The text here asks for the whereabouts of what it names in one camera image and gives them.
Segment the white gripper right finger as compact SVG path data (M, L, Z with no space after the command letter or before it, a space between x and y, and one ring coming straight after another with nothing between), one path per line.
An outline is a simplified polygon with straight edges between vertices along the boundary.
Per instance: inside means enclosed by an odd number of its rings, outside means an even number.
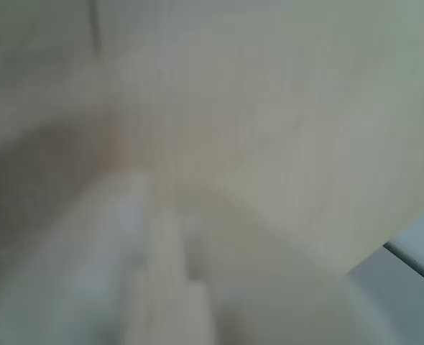
M390 322L350 279L243 201L193 186L176 191L175 209L218 343L391 343Z

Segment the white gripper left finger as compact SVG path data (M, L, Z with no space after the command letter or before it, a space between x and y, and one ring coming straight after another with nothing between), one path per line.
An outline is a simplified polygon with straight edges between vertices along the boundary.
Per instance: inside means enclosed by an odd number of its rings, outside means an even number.
M130 171L100 180L68 214L61 344L183 342L178 234L152 198L151 180Z

